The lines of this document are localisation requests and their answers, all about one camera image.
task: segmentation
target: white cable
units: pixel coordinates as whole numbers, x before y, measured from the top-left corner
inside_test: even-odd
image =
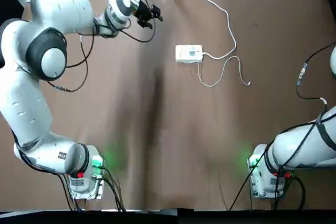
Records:
[[[229,21],[229,13],[227,13],[227,11],[226,11],[225,9],[221,8],[220,6],[218,6],[215,2],[213,2],[213,1],[211,1],[211,0],[206,0],[206,1],[208,1],[208,2],[211,3],[211,4],[213,4],[213,5],[216,6],[218,9],[220,9],[221,11],[223,11],[223,12],[226,13],[226,17],[227,17],[227,27],[228,27],[229,32],[230,32],[230,34],[231,34],[232,40],[233,40],[234,43],[235,43],[235,46],[233,47],[233,49],[232,49],[230,52],[228,52],[227,54],[225,54],[225,55],[223,55],[223,56],[221,56],[221,57],[216,58],[216,57],[213,57],[213,56],[209,55],[211,58],[213,58],[213,59],[215,59],[215,60],[220,60],[220,59],[223,59],[224,57],[228,56],[229,54],[231,54],[231,53],[237,48],[237,42],[236,42],[236,39],[235,39],[235,37],[233,36],[232,31],[231,31],[230,21]]]
[[[323,97],[320,97],[320,100],[324,103],[324,105],[328,104],[327,101],[326,101],[326,99],[324,99]]]
[[[209,57],[212,58],[212,56],[209,55],[209,54],[207,54],[206,52],[204,52],[203,54],[204,54],[204,55],[208,55]],[[207,84],[205,84],[205,83],[202,81],[201,74],[200,74],[200,63],[197,62],[198,78],[200,79],[201,84],[203,84],[204,86],[206,86],[206,87],[208,87],[208,88],[212,88],[212,87],[214,87],[215,85],[217,85],[217,84],[220,82],[220,80],[222,79],[222,77],[223,77],[224,69],[225,69],[225,65],[226,65],[226,63],[227,63],[229,60],[233,59],[233,58],[237,58],[237,59],[238,59],[238,63],[239,63],[239,75],[240,75],[240,79],[241,79],[242,83],[243,83],[244,85],[246,85],[246,86],[250,86],[250,85],[251,85],[251,82],[250,82],[250,81],[249,81],[248,83],[246,83],[246,82],[243,81],[243,78],[242,78],[242,76],[241,76],[241,75],[242,75],[242,64],[240,63],[240,59],[239,59],[238,56],[231,56],[231,57],[229,57],[229,58],[224,62],[221,77],[219,78],[218,81],[216,81],[216,82],[215,82],[214,84],[212,84],[212,85],[207,85]]]

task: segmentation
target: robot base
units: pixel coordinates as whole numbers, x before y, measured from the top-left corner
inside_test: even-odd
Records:
[[[103,170],[95,168],[93,163],[95,160],[103,160],[99,155],[97,148],[93,145],[87,145],[90,155],[90,161],[83,178],[74,179],[69,176],[70,193],[74,199],[101,199],[103,196],[104,180],[98,180],[92,175],[103,176]]]
[[[248,172],[250,173],[255,164],[262,156],[266,144],[258,145],[253,152],[253,155],[247,160]],[[258,163],[257,167],[253,170],[250,176],[251,193],[255,198],[275,198],[275,186],[277,176],[269,172],[266,167],[265,159]],[[281,197],[284,193],[285,178],[279,177],[278,179],[278,194]]]

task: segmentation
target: white robotic arm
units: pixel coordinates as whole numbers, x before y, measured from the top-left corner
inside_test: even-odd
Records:
[[[336,77],[336,48],[330,57],[330,67],[333,76]],[[288,171],[336,167],[335,124],[336,106],[310,123],[277,135],[270,145],[258,145],[247,160],[249,173],[252,172],[250,184],[253,195],[257,198],[275,198],[277,186],[277,197],[280,197],[284,193],[285,179],[289,177],[289,173],[286,173]]]
[[[39,80],[53,81],[64,73],[64,34],[115,37],[132,14],[139,20],[148,13],[160,16],[139,10],[141,3],[108,0],[106,11],[94,18],[88,0],[32,0],[30,22],[8,20],[0,27],[0,111],[12,129],[14,153],[35,168],[68,174],[75,198],[101,198],[103,184],[96,178],[103,159],[94,146],[51,131],[53,117]]]

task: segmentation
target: brown tabletop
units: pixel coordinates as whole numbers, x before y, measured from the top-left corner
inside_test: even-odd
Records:
[[[90,0],[95,14],[106,0]],[[117,171],[125,206],[130,209],[226,209],[247,175],[246,160],[259,143],[278,132],[314,119],[321,102],[304,101],[295,93],[306,58],[336,39],[327,0],[214,0],[230,15],[243,64],[230,61],[214,88],[199,82],[197,65],[175,62],[175,46],[202,45],[213,56],[233,46],[226,16],[204,0],[149,0],[162,10],[154,39],[138,43],[123,34],[95,38],[89,77],[76,93],[41,88],[54,116],[52,130],[75,141],[95,145]],[[24,17],[29,18],[29,7]],[[150,30],[134,19],[129,33],[142,39]],[[66,36],[68,62],[83,58],[78,35]],[[91,37],[85,38],[88,51]],[[329,55],[311,61],[301,92],[325,97],[335,105],[335,80]],[[219,78],[223,61],[205,57],[202,77]],[[74,88],[85,66],[68,69],[57,82]],[[60,181],[30,170],[13,154],[13,138],[0,118],[2,163],[0,210],[66,209]],[[307,209],[334,209],[336,173],[331,169],[297,171],[307,190]],[[279,208],[297,208],[300,188],[292,183]],[[112,193],[88,201],[89,209],[115,208]],[[269,200],[253,200],[269,209]],[[249,209],[248,186],[235,209]]]

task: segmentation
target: white power adapter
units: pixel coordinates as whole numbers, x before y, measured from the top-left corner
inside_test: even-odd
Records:
[[[202,62],[203,49],[201,45],[177,45],[175,47],[176,62]]]

